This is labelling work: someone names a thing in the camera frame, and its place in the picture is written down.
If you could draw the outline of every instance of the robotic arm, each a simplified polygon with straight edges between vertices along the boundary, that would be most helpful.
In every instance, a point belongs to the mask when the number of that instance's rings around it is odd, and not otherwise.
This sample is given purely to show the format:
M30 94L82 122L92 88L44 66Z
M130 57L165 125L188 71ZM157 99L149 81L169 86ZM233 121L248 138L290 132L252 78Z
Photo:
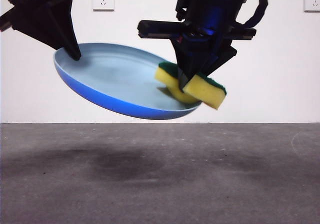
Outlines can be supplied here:
M0 17L0 31L10 27L54 49L64 47L79 60L81 53L72 26L72 0L9 0L14 8ZM236 17L246 0L178 0L180 22L142 20L141 38L170 39L178 63L179 87L198 72L208 76L234 57L233 40L251 40L253 27L262 19L268 0L259 0L253 17L245 24Z
M80 59L71 18L73 0L9 1L14 8L0 17L0 31L12 27L54 49L64 47L73 59Z
M177 18L184 22L142 20L142 38L168 38L175 49L179 87L198 72L208 76L237 54L233 40L251 40L253 27L262 19L268 0L259 0L253 17L245 24L236 17L246 0L178 0Z

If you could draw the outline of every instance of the yellow sponge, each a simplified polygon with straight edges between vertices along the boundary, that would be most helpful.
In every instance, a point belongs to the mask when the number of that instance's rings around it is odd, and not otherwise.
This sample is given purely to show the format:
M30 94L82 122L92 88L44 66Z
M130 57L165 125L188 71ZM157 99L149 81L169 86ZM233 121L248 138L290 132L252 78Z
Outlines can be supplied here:
M168 90L176 100L187 104L199 102L198 99L180 91L178 87L179 82L177 70L177 65L174 63L161 63L155 73L155 78L167 86Z
M179 89L178 67L174 63L163 62L159 64L155 78L164 83L172 96L182 103L196 103L203 101L212 108L218 109L226 97L226 89L206 77L202 73L195 75L188 84Z
M198 73L183 88L183 91L218 109L226 97L226 89L214 80Z

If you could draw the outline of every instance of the gray floor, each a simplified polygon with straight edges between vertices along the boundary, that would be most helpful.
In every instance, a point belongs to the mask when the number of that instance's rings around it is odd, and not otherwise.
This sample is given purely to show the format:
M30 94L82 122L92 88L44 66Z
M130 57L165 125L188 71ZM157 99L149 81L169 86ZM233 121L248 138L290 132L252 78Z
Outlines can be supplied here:
M320 124L1 125L2 224L318 224Z

